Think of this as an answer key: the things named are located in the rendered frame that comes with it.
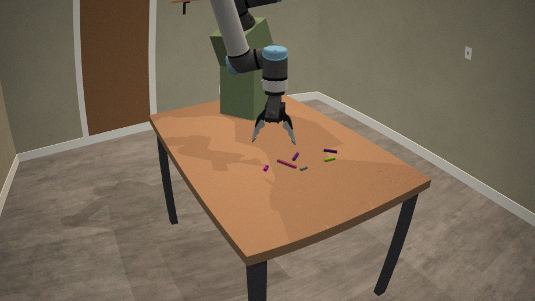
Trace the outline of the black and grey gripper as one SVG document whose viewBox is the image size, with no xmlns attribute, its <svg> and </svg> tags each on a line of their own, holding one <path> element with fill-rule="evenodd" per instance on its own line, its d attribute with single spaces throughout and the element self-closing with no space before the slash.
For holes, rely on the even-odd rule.
<svg viewBox="0 0 535 301">
<path fill-rule="evenodd" d="M 265 91 L 265 94 L 269 95 L 269 96 L 282 96 L 282 95 L 285 94 L 285 91 L 284 92 L 267 92 L 267 91 Z M 266 102 L 266 105 L 267 105 L 267 102 Z M 261 128 L 264 128 L 264 126 L 265 126 L 265 118 L 264 117 L 265 117 L 265 112 L 266 112 L 266 105 L 265 105 L 265 109 L 258 116 L 258 118 L 256 120 L 254 132 L 253 132 L 253 135 L 252 135 L 252 142 L 254 142 L 254 140 L 256 139 L 256 136 L 259 134 L 259 130 Z M 289 115 L 286 114 L 286 103 L 285 102 L 281 103 L 279 121 L 277 122 L 277 124 L 279 124 L 279 122 L 281 122 L 281 121 L 283 121 L 283 128 L 288 131 L 288 135 L 291 137 L 291 141 L 293 142 L 294 145 L 296 145 L 296 139 L 295 139 L 293 125 L 292 125 L 292 122 L 291 122 L 291 119 L 290 119 Z"/>
</svg>

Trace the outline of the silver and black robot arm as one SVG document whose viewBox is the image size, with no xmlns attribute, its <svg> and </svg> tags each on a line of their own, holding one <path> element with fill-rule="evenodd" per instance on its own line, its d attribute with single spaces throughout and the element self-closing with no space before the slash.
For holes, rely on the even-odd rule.
<svg viewBox="0 0 535 301">
<path fill-rule="evenodd" d="M 284 92 L 288 86 L 288 50 L 271 44 L 249 49 L 244 31 L 255 25 L 248 8 L 282 0 L 210 0 L 226 50 L 226 65 L 232 75 L 262 69 L 262 88 L 268 92 Z M 279 120 L 281 96 L 268 96 L 265 122 Z"/>
</svg>

